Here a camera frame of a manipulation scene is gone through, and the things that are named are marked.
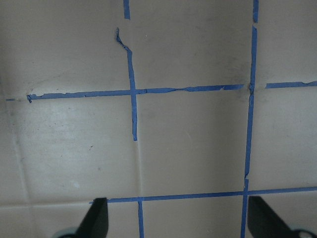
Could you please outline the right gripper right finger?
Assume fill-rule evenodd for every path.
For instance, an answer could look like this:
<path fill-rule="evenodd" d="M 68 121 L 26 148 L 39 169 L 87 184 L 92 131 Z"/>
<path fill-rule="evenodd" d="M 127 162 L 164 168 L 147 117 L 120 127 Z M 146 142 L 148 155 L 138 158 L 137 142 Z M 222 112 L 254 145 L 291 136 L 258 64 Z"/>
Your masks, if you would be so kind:
<path fill-rule="evenodd" d="M 260 197 L 248 199 L 248 229 L 254 238 L 315 238 L 303 229 L 292 230 Z"/>

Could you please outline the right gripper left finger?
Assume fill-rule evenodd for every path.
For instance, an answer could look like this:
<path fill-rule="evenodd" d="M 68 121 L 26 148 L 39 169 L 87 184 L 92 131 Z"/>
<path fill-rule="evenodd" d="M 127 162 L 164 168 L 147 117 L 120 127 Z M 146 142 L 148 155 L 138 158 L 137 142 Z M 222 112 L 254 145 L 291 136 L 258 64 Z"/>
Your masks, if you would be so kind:
<path fill-rule="evenodd" d="M 75 237 L 106 238 L 108 226 L 107 198 L 96 198 L 78 227 Z"/>

